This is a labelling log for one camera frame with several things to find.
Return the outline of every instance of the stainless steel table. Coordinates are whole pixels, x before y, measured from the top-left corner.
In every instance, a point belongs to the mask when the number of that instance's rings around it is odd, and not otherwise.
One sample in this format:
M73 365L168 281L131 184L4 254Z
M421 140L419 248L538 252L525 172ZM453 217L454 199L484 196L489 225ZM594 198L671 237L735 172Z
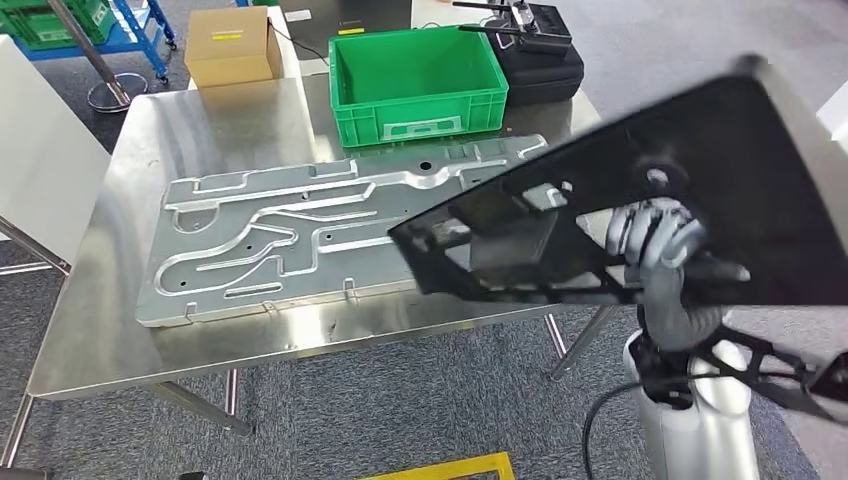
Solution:
M570 103L509 108L500 134L537 133L553 143L596 120L579 93ZM28 392L62 400L146 385L246 433L249 427L232 415L234 398L228 415L170 381L527 317L526 305L407 292L176 328L148 329L136 322L159 200L170 181L361 154L339 146L326 75L137 98Z

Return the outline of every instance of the white robot body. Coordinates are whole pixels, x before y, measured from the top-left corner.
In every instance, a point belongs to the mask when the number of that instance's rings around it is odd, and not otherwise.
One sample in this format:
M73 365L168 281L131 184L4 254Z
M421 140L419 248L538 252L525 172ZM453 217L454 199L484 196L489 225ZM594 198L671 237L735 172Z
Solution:
M640 330L631 335L624 346L625 369L634 381L640 378L630 344L641 334ZM739 348L732 343L720 342L714 353L735 368L744 369L746 365ZM700 359L689 365L693 375L715 371ZM693 402L685 410L654 402L644 389L634 393L657 479L758 480L748 416L751 390L733 378L695 380L690 388Z

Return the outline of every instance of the cardboard box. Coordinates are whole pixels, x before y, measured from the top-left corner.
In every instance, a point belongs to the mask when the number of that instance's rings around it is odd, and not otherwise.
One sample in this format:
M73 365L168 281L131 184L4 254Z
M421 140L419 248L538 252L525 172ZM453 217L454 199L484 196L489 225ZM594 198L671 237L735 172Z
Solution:
M280 78L283 59L268 7L191 12L185 63L198 88Z

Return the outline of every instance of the gray carpet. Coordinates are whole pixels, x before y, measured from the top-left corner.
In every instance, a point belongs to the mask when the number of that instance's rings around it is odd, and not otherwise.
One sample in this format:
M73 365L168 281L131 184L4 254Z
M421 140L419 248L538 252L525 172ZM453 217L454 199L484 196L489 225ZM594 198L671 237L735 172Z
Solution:
M163 6L182 47L189 11L229 3L171 0ZM549 3L560 7L575 34L587 62L584 88L602 116L745 50L773 58L812 108L848 79L848 4L842 0ZM152 79L140 54L107 60L115 71ZM81 59L37 66L111 150L122 117L96 115L85 105L87 87L96 82L90 66ZM173 54L170 68L170 88L185 88L182 50ZM162 89L155 81L151 86ZM0 244L0 264L15 257ZM53 272L0 277L1 432L8 431L60 282ZM806 327L816 333L806 348L816 348L818 336L838 325L838 315L816 316L823 319L819 330L794 313L766 317L735 321L769 333ZM587 318L585 309L560 312L564 335L573 339ZM629 319L612 325L560 384L540 377L540 368L554 358L540 318L249 369L240 385L240 414L258 430L248 438L140 389L37 401L18 464L51 469L59 478L173 479L205 470L214 479L335 479L507 450L519 478L579 479L580 425L592 399L623 381L621 346L633 328ZM183 383L223 403L222 375ZM755 400L752 417L764 478L816 478L772 405ZM796 431L810 432L805 422L790 417ZM844 478L848 460L832 452L844 452L848 443L831 443L834 450L812 458L822 478ZM824 445L810 445L802 446L825 451ZM599 478L648 477L627 399L602 411L592 451Z
M17 277L2 293L20 294L32 288L27 277L39 276ZM46 312L22 321L39 313ZM573 338L590 313L560 311L563 334ZM213 479L341 479L508 451L518 478L583 478L582 420L601 391L624 381L619 356L632 315L621 314L558 384L541 375L554 353L540 318L248 369L240 415L257 432L247 438L140 389L38 401L19 465L58 478L170 479L203 470ZM32 351L10 338L5 355ZM181 383L223 402L223 375ZM5 420L12 412L0 413ZM816 478L772 405L757 402L752 415L764 479ZM650 478L627 397L602 411L592 454L598 478Z

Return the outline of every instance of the black cable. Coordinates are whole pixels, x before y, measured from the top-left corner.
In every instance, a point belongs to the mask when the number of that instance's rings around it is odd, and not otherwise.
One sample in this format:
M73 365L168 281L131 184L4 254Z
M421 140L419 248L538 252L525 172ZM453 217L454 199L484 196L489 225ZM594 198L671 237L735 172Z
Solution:
M595 479L595 475L592 473L592 461L589 458L589 436L592 434L592 423L594 423L595 417L598 416L598 412L601 410L601 407L603 407L607 402L623 393L645 387L646 385L661 387L673 385L675 383L688 383L693 380L701 380L704 378L724 378L729 376L730 375L722 373L702 373L699 375L681 375L669 378L646 378L639 382L619 385L618 387L615 387L609 392L601 395L597 400L595 400L595 403L592 404L592 408L589 409L589 413L586 414L586 420L583 422L583 438L581 440L580 447L583 452L583 469L586 471L586 478L588 480ZM762 372L759 376L762 378L771 377L800 380L797 374L789 372Z
M283 38L285 38L286 40L288 40L288 41L292 42L293 44L297 45L298 47L300 47L300 48L302 48L302 49L304 49L304 50L309 50L310 52L314 53L314 54L315 54L318 58L320 58L320 59L321 59L321 61L322 61L322 62L324 62L324 65L326 65L326 66L328 66L328 67L330 66L330 64L329 64L329 63L327 63L327 59L326 59L326 58L324 58L324 56L323 56L323 55L321 55L320 53L318 53L318 51L313 50L313 49L311 49L311 48L307 47L306 45L304 45L304 44L302 44L302 43L300 43L300 42L298 42L298 41L295 41L295 40L294 40L293 38L291 38L290 36L286 35L285 33L281 32L281 31L279 31L279 30L277 30L277 27L275 27L274 25L271 25L271 28L273 28L275 32L277 32L277 33L279 33L280 35L282 35L282 36L283 36Z

